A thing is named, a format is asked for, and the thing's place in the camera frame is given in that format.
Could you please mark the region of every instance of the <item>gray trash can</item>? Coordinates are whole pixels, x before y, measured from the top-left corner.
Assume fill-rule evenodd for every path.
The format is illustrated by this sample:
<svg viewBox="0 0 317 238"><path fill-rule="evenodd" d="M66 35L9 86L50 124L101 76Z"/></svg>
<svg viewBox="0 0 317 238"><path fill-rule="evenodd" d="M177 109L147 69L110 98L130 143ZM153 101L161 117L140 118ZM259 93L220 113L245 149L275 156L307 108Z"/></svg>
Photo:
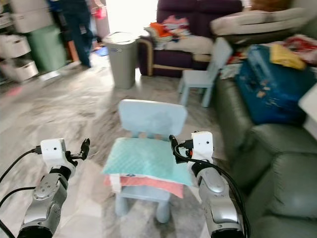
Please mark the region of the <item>gray trash can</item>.
<svg viewBox="0 0 317 238"><path fill-rule="evenodd" d="M137 45L131 33L115 32L103 38L117 88L128 89L135 83Z"/></svg>

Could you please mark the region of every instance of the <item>trash can lid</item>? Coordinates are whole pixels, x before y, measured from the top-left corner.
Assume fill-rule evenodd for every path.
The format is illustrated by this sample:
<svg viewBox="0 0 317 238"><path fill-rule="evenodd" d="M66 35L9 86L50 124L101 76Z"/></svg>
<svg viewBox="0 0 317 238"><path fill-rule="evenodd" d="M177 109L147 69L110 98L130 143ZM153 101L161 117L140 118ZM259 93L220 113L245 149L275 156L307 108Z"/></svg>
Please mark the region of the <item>trash can lid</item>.
<svg viewBox="0 0 317 238"><path fill-rule="evenodd" d="M128 32L115 32L113 34L107 35L103 38L103 42L106 44L114 45L130 45L136 40L136 36Z"/></svg>

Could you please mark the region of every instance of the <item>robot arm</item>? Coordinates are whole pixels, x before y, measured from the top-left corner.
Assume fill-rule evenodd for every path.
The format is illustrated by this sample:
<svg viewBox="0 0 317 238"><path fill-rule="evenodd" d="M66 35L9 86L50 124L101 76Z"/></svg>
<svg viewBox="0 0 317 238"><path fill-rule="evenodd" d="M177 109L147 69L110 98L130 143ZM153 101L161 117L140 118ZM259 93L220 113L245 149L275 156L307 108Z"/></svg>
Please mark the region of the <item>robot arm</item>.
<svg viewBox="0 0 317 238"><path fill-rule="evenodd" d="M64 139L41 142L41 152L50 172L33 191L33 200L26 211L18 238L51 238L60 220L62 205L67 197L68 179L75 174L76 159L85 160L89 152L86 139L79 154L66 151Z"/></svg>
<svg viewBox="0 0 317 238"><path fill-rule="evenodd" d="M177 163L188 163L199 186L199 196L212 238L244 238L237 209L229 196L229 184L214 168L212 161L213 144L210 132L192 133L192 140L178 144L170 136L173 154ZM187 149L183 157L178 148Z"/></svg>

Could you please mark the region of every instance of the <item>yellow cloth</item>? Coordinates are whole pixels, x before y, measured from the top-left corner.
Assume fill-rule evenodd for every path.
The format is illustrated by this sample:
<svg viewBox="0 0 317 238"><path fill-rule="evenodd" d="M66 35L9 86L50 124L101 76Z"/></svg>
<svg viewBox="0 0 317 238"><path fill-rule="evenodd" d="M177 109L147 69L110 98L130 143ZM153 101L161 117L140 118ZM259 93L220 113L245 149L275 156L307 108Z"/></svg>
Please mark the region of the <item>yellow cloth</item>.
<svg viewBox="0 0 317 238"><path fill-rule="evenodd" d="M299 70L306 68L306 64L301 58L284 46L273 44L270 48L270 61L285 67Z"/></svg>

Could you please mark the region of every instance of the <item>green leather sofa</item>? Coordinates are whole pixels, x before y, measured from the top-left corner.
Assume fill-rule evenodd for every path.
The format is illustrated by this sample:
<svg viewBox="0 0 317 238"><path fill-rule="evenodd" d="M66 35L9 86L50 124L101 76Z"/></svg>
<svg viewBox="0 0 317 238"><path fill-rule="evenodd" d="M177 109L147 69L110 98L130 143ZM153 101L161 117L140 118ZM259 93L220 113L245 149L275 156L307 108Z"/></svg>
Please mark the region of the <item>green leather sofa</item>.
<svg viewBox="0 0 317 238"><path fill-rule="evenodd" d="M317 141L301 127L254 125L233 79L216 82L214 103L251 238L317 238Z"/></svg>

